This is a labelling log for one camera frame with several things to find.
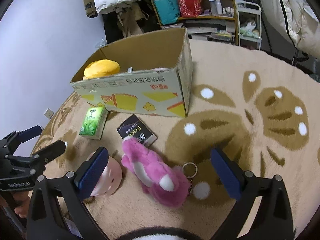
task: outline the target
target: open box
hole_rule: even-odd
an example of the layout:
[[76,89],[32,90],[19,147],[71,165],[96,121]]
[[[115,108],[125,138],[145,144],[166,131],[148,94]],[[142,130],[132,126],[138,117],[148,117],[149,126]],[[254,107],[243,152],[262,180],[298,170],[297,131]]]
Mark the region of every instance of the open box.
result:
[[[120,73],[82,80],[92,62],[110,59]],[[109,111],[180,116],[188,113],[193,64],[188,34],[172,28],[131,36],[108,44],[89,57],[71,85],[91,106]]]

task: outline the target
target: white rolling cart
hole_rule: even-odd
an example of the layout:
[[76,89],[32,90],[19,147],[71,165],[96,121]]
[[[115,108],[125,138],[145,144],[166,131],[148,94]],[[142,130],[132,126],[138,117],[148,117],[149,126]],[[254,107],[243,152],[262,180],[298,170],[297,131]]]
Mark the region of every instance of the white rolling cart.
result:
[[[247,5],[253,5],[255,6],[257,9],[251,9],[251,8],[247,8]],[[239,20],[239,13],[248,13],[248,14],[252,14],[255,16],[255,21],[256,21],[256,29],[259,31],[260,34],[260,38],[254,38],[254,37],[247,37],[244,35],[240,34],[240,20]],[[237,14],[238,14],[238,35],[239,35],[239,46],[241,44],[241,40],[246,40],[246,41],[253,41],[257,43],[257,49],[260,50],[261,48],[261,42],[262,42],[262,38],[261,38],[261,7],[260,5],[256,4],[256,3],[252,3],[252,2],[239,2],[237,4]]]

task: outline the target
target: red gift bag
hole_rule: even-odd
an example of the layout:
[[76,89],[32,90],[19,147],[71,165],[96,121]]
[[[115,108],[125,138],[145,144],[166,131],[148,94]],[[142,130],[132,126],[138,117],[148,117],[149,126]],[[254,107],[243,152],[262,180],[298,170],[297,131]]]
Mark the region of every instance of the red gift bag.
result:
[[202,0],[178,0],[182,17],[197,17],[203,12]]

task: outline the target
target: green tissue pack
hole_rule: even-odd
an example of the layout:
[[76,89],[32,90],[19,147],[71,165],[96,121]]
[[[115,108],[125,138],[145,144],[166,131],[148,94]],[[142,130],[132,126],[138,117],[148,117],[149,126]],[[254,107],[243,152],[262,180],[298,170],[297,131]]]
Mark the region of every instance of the green tissue pack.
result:
[[90,139],[100,140],[108,111],[104,107],[91,107],[82,123],[79,135]]

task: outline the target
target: teal bag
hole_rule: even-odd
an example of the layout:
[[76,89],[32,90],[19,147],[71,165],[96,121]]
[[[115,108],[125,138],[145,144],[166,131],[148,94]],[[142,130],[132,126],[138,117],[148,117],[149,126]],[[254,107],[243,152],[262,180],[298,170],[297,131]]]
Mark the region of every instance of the teal bag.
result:
[[163,25],[177,22],[180,16],[178,0],[155,0],[154,3]]

